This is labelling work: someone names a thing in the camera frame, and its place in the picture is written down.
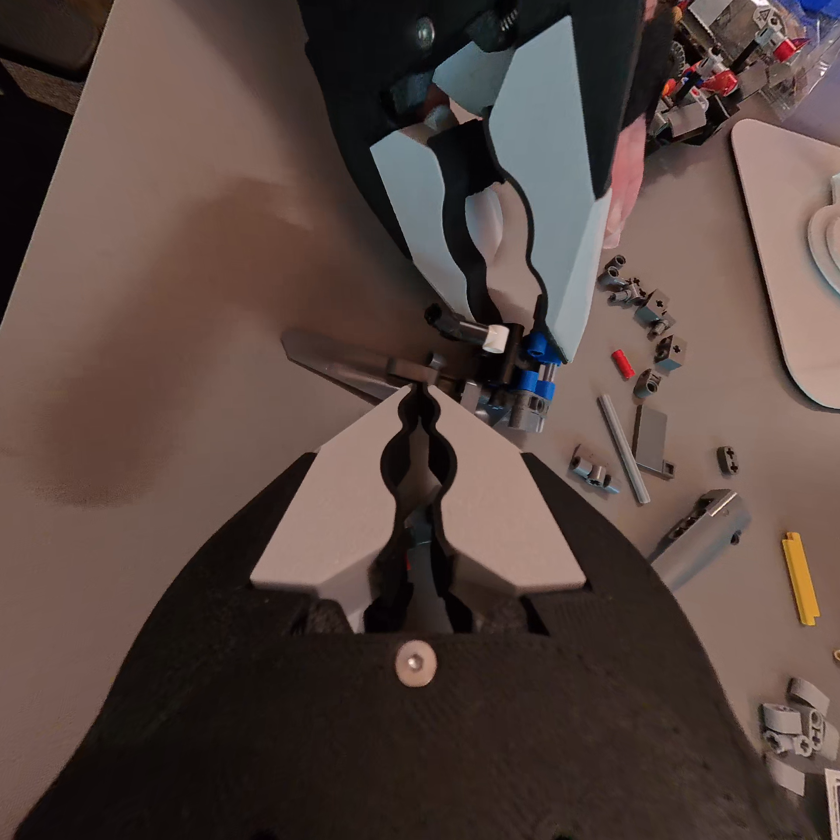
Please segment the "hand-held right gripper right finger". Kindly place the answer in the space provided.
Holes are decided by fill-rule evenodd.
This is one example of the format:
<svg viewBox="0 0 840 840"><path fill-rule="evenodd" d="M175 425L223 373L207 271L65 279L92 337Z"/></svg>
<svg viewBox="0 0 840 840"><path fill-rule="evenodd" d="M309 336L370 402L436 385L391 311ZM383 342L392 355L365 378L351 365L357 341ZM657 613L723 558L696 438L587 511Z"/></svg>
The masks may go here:
<svg viewBox="0 0 840 840"><path fill-rule="evenodd" d="M524 454L435 385L420 387L430 568L445 633L469 634L523 597L582 592L587 579Z"/></svg>

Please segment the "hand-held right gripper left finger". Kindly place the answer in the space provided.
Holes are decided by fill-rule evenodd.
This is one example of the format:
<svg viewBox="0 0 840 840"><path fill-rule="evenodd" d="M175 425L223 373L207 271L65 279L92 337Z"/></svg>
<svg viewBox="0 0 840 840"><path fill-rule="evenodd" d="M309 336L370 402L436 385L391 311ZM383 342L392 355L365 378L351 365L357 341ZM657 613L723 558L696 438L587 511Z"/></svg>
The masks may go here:
<svg viewBox="0 0 840 840"><path fill-rule="evenodd" d="M421 395L417 385L398 389L320 447L251 572L254 587L336 602L364 632L364 613L400 576L388 566Z"/></svg>

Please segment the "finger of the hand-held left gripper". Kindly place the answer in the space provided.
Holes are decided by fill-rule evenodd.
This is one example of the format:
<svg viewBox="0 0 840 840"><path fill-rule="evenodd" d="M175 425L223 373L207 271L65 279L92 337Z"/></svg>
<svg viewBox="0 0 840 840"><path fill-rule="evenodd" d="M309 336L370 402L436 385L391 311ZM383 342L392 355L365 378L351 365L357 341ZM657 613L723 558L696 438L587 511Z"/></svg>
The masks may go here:
<svg viewBox="0 0 840 840"><path fill-rule="evenodd" d="M563 363L580 346L612 198L613 17L480 15L437 85L485 122L527 225L533 327Z"/></svg>
<svg viewBox="0 0 840 840"><path fill-rule="evenodd" d="M502 321L487 285L501 243L501 182L482 121L440 132L419 123L371 153L412 262L449 310L471 322Z"/></svg>

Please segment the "black blue lego assembly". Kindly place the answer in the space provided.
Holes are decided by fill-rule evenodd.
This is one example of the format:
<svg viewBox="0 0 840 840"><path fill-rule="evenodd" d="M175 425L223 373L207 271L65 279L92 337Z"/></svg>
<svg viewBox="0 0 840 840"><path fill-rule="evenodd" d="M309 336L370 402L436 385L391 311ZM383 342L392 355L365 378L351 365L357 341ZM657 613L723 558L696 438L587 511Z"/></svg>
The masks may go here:
<svg viewBox="0 0 840 840"><path fill-rule="evenodd" d="M434 304L426 321L448 340L476 352L470 373L458 380L443 375L437 386L491 427L526 434L542 432L555 394L561 357L539 331L515 322L470 322Z"/></svg>

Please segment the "dark grey long lego panel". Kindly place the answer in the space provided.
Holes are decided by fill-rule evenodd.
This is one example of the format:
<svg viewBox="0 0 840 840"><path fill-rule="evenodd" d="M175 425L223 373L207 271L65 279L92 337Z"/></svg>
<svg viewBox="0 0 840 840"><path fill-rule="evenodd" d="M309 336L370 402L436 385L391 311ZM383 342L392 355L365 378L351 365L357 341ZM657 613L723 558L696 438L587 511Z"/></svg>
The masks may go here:
<svg viewBox="0 0 840 840"><path fill-rule="evenodd" d="M325 335L288 330L280 341L288 360L339 385L371 404L383 402L406 385L438 385L441 372L427 364L377 353Z"/></svg>

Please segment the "grey blue lego connector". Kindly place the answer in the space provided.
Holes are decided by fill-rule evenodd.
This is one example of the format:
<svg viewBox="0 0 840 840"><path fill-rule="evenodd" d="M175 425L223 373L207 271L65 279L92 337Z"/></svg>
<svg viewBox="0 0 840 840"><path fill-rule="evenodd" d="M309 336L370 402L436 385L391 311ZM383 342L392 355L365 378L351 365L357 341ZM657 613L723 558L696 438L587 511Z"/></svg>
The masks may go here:
<svg viewBox="0 0 840 840"><path fill-rule="evenodd" d="M586 485L606 495L619 495L623 490L620 476L603 458L595 455L582 444L575 446L569 470Z"/></svg>

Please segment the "light grey lego axle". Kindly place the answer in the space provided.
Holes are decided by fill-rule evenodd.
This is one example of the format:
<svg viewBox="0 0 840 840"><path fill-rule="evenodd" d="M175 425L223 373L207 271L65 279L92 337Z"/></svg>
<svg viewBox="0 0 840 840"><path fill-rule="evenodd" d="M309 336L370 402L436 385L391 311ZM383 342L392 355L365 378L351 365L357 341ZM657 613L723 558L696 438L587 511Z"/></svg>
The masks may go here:
<svg viewBox="0 0 840 840"><path fill-rule="evenodd" d="M626 477L633 489L633 494L637 503L641 506L645 506L651 502L651 496L649 495L644 479L642 478L641 471L635 461L635 456L632 452L620 419L616 413L612 398L608 394L602 393L598 395L597 402L601 408L605 423L612 437L619 459L623 464Z"/></svg>

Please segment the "partly built lego car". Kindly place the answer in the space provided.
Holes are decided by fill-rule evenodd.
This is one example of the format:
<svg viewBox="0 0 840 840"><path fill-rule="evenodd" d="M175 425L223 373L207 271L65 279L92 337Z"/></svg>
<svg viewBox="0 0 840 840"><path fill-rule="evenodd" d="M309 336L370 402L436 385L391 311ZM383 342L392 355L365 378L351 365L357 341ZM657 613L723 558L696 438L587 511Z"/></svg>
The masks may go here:
<svg viewBox="0 0 840 840"><path fill-rule="evenodd" d="M685 47L674 41L666 67L666 82L647 127L647 152L674 143L702 145L732 115L727 99L738 80L717 43L690 64Z"/></svg>

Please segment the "dark grey flat lego plate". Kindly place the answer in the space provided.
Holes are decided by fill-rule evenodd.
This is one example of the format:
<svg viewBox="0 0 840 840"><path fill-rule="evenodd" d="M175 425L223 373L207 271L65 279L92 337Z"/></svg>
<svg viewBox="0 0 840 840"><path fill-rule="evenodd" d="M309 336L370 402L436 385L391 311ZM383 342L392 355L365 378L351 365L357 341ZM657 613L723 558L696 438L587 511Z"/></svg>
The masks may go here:
<svg viewBox="0 0 840 840"><path fill-rule="evenodd" d="M633 456L638 468L664 480L672 480L676 467L665 457L667 415L651 406L637 406Z"/></svg>

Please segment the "row of small grey lego connectors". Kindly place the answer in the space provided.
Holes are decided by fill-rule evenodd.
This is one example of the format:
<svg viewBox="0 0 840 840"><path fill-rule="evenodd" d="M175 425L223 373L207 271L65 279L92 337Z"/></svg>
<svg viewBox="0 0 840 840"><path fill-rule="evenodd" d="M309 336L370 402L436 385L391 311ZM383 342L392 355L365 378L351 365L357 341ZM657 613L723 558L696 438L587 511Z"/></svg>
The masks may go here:
<svg viewBox="0 0 840 840"><path fill-rule="evenodd" d="M627 275L626 266L623 255L607 260L596 278L596 287L604 293L609 307L625 313L644 333L644 350L629 353L617 345L613 350L622 350L633 365L635 377L629 381L622 379L633 387L633 401L643 404L661 392L672 374L686 366L688 344L676 332L669 297L662 290L646 287L639 278Z"/></svg>

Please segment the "large grey lego panel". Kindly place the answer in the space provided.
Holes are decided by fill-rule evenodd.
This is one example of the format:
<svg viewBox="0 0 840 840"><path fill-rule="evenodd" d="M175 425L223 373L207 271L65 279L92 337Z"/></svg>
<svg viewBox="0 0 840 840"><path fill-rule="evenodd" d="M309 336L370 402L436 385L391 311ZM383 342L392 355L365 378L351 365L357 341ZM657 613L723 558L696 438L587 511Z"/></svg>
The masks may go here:
<svg viewBox="0 0 840 840"><path fill-rule="evenodd" d="M751 521L751 512L738 492L709 490L657 542L648 561L675 594L729 546L739 545Z"/></svg>

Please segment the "clear bag of lego parts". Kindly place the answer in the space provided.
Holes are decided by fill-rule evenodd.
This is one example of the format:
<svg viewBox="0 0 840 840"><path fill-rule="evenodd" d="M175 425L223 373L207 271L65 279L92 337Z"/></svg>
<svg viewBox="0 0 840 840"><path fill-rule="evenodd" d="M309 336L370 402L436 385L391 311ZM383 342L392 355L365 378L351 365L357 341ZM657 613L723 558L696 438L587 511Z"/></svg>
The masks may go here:
<svg viewBox="0 0 840 840"><path fill-rule="evenodd" d="M681 4L686 32L704 47L719 48L742 96L759 94L782 122L838 64L838 1Z"/></svg>

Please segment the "yellow lego beam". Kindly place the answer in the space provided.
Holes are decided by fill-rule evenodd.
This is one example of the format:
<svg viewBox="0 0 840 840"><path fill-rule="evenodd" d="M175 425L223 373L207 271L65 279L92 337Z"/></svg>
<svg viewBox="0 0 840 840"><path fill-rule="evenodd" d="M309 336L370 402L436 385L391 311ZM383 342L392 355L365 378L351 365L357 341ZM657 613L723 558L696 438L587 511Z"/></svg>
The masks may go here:
<svg viewBox="0 0 840 840"><path fill-rule="evenodd" d="M787 532L781 544L799 621L804 626L813 627L821 611L802 537L798 532Z"/></svg>

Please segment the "pile of light grey lego pieces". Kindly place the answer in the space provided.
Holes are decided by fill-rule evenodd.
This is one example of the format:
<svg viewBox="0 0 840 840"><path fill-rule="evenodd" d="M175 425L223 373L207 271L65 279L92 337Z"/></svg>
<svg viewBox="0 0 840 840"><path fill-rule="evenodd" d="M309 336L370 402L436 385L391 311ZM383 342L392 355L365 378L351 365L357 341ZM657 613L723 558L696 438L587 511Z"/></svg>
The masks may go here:
<svg viewBox="0 0 840 840"><path fill-rule="evenodd" d="M808 679L789 679L781 703L759 707L763 760L783 790L800 797L825 791L824 770L839 770L838 726L829 696Z"/></svg>

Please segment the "person's left hand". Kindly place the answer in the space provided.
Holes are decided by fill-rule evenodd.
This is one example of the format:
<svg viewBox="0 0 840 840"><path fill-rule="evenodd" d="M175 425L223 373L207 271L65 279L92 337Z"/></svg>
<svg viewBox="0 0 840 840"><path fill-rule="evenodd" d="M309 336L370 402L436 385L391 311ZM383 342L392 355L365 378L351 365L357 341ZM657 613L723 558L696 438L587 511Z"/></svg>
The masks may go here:
<svg viewBox="0 0 840 840"><path fill-rule="evenodd" d="M605 223L604 249L615 249L637 202L644 177L646 118L642 114L619 135L612 164L612 200Z"/></svg>

